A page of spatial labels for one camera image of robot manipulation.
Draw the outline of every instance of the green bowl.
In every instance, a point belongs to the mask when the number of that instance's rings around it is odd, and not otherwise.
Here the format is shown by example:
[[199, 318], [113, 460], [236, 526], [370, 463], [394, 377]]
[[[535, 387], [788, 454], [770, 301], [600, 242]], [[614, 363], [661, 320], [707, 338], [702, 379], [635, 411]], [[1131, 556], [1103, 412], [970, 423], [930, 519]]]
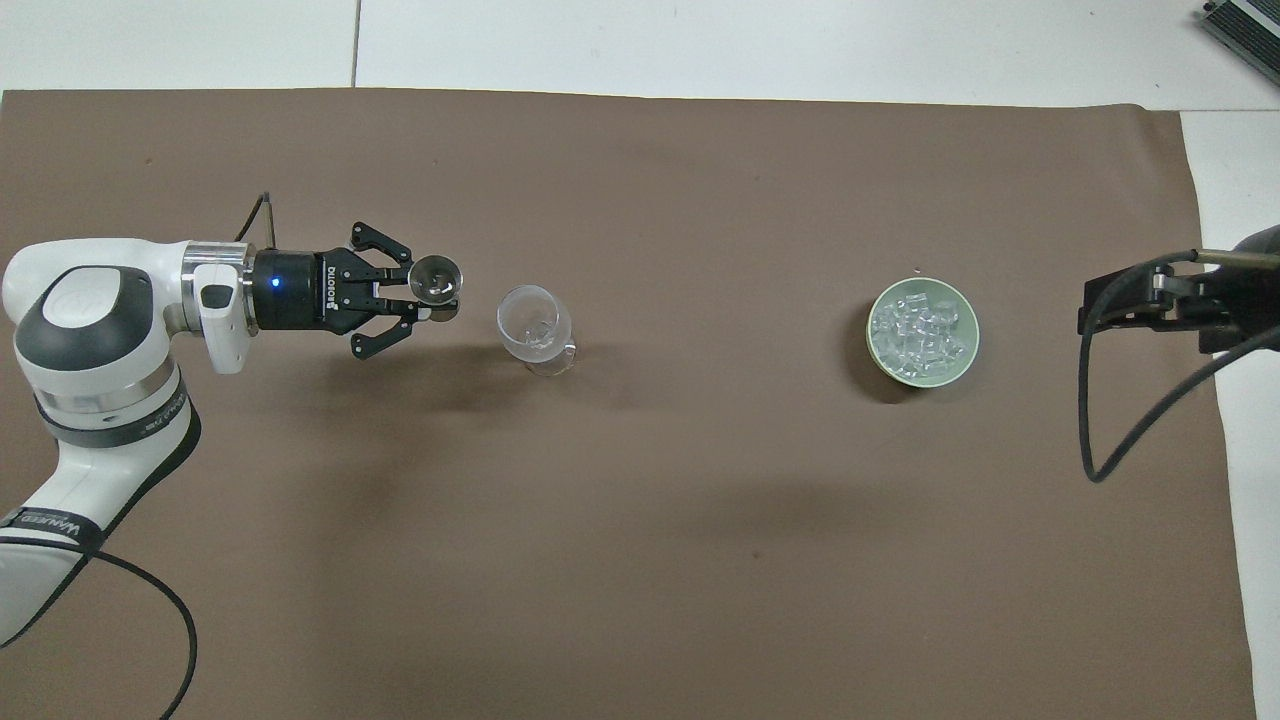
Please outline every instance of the green bowl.
[[[881, 307], [886, 302], [897, 302], [904, 296], [916, 295], [920, 292], [929, 296], [931, 304], [947, 300], [956, 304], [956, 327], [952, 334], [969, 347], [969, 354], [946, 374], [932, 378], [908, 378], [884, 365], [884, 363], [881, 361], [879, 356], [876, 354], [876, 347], [872, 345], [872, 318], [876, 315], [876, 309]], [[959, 379], [960, 375], [965, 374], [969, 366], [973, 365], [974, 357], [978, 356], [978, 341], [982, 333], [978, 332], [978, 316], [974, 314], [973, 305], [969, 304], [969, 300], [961, 295], [959, 290], [933, 278], [906, 278], [888, 286], [888, 288], [886, 288], [884, 292], [876, 299], [876, 304], [872, 305], [872, 311], [867, 318], [867, 352], [870, 354], [872, 360], [876, 361], [876, 366], [883, 370], [886, 375], [911, 387], [942, 387]]]

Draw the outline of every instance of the black cable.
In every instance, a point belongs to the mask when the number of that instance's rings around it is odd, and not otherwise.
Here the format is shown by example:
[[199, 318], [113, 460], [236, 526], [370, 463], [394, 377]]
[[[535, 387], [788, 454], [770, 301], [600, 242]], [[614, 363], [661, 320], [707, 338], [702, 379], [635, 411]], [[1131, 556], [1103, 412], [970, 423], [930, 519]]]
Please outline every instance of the black cable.
[[248, 234], [248, 228], [253, 225], [253, 219], [257, 218], [257, 211], [259, 209], [262, 208], [262, 202], [266, 201], [266, 199], [268, 193], [265, 192], [257, 196], [257, 202], [255, 202], [253, 209], [248, 211], [248, 219], [244, 220], [244, 227], [241, 228], [241, 232], [236, 233], [236, 240], [233, 240], [232, 242], [239, 242], [244, 240], [244, 236]]
[[1212, 377], [1213, 373], [1221, 370], [1222, 368], [1235, 363], [1240, 357], [1244, 357], [1254, 350], [1268, 346], [1280, 341], [1280, 325], [1271, 328], [1266, 332], [1258, 333], [1252, 338], [1236, 345], [1235, 347], [1228, 350], [1222, 355], [1219, 355], [1212, 361], [1204, 364], [1198, 370], [1187, 377], [1183, 382], [1178, 383], [1174, 389], [1169, 391], [1164, 397], [1156, 402], [1146, 415], [1142, 416], [1138, 423], [1125, 434], [1120, 445], [1111, 452], [1111, 455], [1102, 464], [1102, 468], [1094, 468], [1093, 465], [1093, 448], [1089, 442], [1089, 350], [1093, 345], [1093, 334], [1098, 325], [1098, 320], [1102, 319], [1102, 313], [1107, 310], [1107, 306], [1115, 300], [1115, 296], [1120, 293], [1128, 284], [1133, 283], [1138, 277], [1140, 277], [1147, 270], [1157, 268], [1160, 265], [1167, 265], [1179, 261], [1194, 261], [1197, 259], [1197, 252], [1194, 250], [1188, 250], [1184, 252], [1171, 252], [1169, 255], [1162, 255], [1155, 260], [1142, 263], [1129, 268], [1123, 274], [1111, 281], [1098, 299], [1094, 301], [1093, 307], [1089, 310], [1088, 316], [1084, 320], [1084, 329], [1080, 333], [1080, 368], [1079, 368], [1079, 395], [1078, 395], [1078, 411], [1079, 411], [1079, 425], [1080, 425], [1080, 459], [1084, 464], [1084, 474], [1089, 480], [1094, 483], [1101, 483], [1115, 470], [1120, 460], [1133, 448], [1138, 439], [1148, 430], [1156, 420], [1161, 418], [1175, 402], [1183, 398], [1188, 392], [1190, 392], [1196, 386], [1204, 382], [1207, 378]]
[[0, 537], [0, 544], [26, 544], [32, 547], [52, 547], [56, 550], [68, 550], [70, 552], [78, 552], [86, 557], [105, 560], [106, 562], [115, 565], [133, 573], [134, 575], [142, 578], [147, 583], [151, 583], [154, 588], [160, 591], [178, 612], [182, 614], [182, 621], [187, 625], [187, 673], [182, 678], [182, 685], [178, 687], [178, 693], [173, 696], [173, 701], [169, 702], [169, 707], [165, 708], [164, 714], [160, 715], [160, 720], [169, 720], [173, 712], [178, 710], [178, 705], [182, 703], [182, 698], [187, 694], [187, 688], [191, 687], [191, 679], [196, 675], [196, 620], [191, 616], [191, 610], [187, 609], [187, 603], [178, 597], [178, 593], [173, 592], [169, 585], [164, 584], [160, 578], [156, 578], [151, 573], [147, 573], [142, 568], [129, 562], [128, 560], [116, 557], [111, 553], [102, 552], [101, 550], [91, 550], [87, 547], [78, 547], [74, 544], [67, 544], [63, 542], [36, 539], [36, 538], [17, 538], [17, 537]]

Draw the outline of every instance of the white tile floor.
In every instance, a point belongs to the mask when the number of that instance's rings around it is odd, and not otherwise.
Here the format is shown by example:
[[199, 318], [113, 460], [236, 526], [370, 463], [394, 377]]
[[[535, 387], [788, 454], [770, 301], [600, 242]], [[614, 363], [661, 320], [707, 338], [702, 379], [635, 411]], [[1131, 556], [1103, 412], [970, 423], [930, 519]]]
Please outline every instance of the white tile floor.
[[[1204, 245], [1231, 247], [1280, 223], [1280, 88], [1194, 26], [1198, 5], [0, 0], [0, 90], [360, 85], [986, 105], [1137, 102], [1184, 110]], [[1268, 432], [1280, 423], [1277, 377], [1280, 356], [1266, 354], [1217, 380], [1263, 720], [1280, 720], [1280, 445]]]

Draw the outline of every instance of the glass cup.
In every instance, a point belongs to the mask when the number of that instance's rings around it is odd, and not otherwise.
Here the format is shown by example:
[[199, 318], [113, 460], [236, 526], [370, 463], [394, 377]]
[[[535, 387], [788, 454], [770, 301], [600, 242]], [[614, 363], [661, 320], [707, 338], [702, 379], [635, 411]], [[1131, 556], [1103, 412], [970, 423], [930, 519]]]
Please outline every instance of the glass cup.
[[498, 304], [502, 345], [535, 375], [558, 375], [573, 366], [573, 320], [558, 297], [536, 284], [513, 288]]

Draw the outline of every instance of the bowl of ice cubes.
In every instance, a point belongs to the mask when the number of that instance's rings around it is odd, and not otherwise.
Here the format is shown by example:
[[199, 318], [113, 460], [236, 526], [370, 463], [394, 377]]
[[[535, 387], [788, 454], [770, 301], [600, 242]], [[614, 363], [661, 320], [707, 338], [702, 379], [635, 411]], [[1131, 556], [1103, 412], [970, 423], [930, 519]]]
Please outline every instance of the bowl of ice cubes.
[[881, 370], [911, 387], [955, 382], [978, 355], [978, 316], [959, 290], [924, 277], [881, 293], [867, 319], [867, 347]]

